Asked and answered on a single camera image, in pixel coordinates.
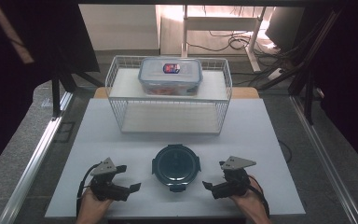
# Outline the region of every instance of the black fabric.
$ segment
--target black fabric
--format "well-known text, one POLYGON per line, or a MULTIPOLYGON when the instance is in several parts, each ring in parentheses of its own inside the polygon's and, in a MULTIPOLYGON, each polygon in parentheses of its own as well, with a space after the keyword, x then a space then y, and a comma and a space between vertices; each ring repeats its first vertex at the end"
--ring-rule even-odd
POLYGON ((99 71, 77 4, 0 0, 0 11, 22 43, 0 24, 0 155, 33 101, 34 88, 54 74, 99 71), (13 43, 27 48, 34 61, 24 63, 13 43))
POLYGON ((322 108, 358 153, 358 2, 350 2, 313 66, 322 108))

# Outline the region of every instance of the sticker on lid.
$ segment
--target sticker on lid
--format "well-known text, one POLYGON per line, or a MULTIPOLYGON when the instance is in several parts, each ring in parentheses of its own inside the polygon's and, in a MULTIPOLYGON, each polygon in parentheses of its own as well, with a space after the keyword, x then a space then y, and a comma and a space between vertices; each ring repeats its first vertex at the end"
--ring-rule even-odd
POLYGON ((179 63, 165 63, 162 67, 165 74, 178 74, 180 71, 179 63))

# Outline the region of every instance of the rectangular container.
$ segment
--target rectangular container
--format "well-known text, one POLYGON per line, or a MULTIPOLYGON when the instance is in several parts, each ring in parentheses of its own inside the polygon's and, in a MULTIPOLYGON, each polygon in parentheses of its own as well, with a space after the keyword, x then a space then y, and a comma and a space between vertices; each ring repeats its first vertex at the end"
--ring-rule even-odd
POLYGON ((194 96, 202 82, 202 69, 195 59, 145 58, 138 79, 149 95, 194 96))
POLYGON ((138 78, 145 59, 116 56, 107 74, 106 94, 120 130, 220 134, 232 93, 227 60, 198 58, 203 78, 198 93, 189 97, 146 94, 138 78))

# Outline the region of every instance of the dark round lid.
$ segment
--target dark round lid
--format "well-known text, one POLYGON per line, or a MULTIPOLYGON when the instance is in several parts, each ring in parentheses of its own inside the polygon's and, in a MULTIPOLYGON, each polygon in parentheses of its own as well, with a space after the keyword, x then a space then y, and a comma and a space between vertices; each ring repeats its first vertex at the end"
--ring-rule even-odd
POLYGON ((152 169, 161 183, 170 186, 171 191, 179 192, 197 176, 200 159, 188 147, 168 145, 153 159, 152 169))

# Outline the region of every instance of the person's hand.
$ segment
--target person's hand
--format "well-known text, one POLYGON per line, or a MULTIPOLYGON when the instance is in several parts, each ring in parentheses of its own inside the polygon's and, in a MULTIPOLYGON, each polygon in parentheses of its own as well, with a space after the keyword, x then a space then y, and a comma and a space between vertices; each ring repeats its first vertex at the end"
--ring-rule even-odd
MULTIPOLYGON (((260 186, 252 179, 251 185, 262 192, 260 186)), ((259 197, 251 190, 247 190, 244 195, 233 195, 230 197, 232 201, 240 208, 247 218, 252 220, 256 224, 270 224, 271 221, 267 217, 264 205, 261 203, 259 197)))
POLYGON ((98 223, 106 213, 113 200, 99 201, 90 188, 84 191, 76 224, 98 223))

